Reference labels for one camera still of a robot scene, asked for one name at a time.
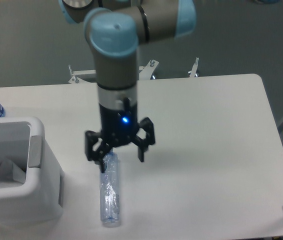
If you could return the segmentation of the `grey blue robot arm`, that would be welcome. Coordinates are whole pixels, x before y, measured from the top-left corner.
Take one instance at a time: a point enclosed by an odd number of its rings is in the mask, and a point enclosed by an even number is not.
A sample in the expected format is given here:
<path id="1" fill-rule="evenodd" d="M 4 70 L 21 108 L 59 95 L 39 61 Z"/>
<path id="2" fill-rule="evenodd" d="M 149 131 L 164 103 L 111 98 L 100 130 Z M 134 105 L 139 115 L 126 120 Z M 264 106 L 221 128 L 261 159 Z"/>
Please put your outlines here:
<path id="1" fill-rule="evenodd" d="M 197 13 L 192 0 L 61 0 L 68 23 L 82 24 L 96 71 L 101 129 L 85 133 L 85 155 L 102 173 L 105 156 L 129 144 L 144 160 L 155 144 L 155 127 L 138 119 L 138 47 L 192 33 Z"/>

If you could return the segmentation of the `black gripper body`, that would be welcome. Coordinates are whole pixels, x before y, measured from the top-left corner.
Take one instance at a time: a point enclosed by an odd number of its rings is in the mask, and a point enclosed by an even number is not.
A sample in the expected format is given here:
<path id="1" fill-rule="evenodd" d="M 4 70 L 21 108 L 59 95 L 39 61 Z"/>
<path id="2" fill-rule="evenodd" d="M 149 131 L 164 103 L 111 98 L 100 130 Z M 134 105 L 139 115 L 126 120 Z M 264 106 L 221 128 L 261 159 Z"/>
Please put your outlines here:
<path id="1" fill-rule="evenodd" d="M 132 142 L 137 132 L 138 105 L 128 111 L 109 109 L 99 105 L 101 119 L 101 139 L 104 144 L 117 148 Z"/>

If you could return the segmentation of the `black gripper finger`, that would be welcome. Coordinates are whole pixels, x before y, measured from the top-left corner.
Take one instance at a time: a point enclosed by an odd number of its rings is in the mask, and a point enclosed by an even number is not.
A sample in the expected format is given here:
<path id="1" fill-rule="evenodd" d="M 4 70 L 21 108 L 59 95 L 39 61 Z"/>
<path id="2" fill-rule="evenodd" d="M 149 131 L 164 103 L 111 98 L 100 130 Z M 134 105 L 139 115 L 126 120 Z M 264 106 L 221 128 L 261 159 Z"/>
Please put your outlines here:
<path id="1" fill-rule="evenodd" d="M 140 130 L 145 132 L 145 138 L 138 136 Z M 145 117 L 137 123 L 135 135 L 131 139 L 131 142 L 138 147 L 138 159 L 143 163 L 145 160 L 145 152 L 148 151 L 149 146 L 156 143 L 154 123 L 149 117 Z"/>
<path id="2" fill-rule="evenodd" d="M 104 157 L 112 150 L 113 146 L 106 142 L 102 132 L 87 130 L 85 136 L 85 155 L 88 161 L 94 161 L 104 173 L 107 168 Z"/>

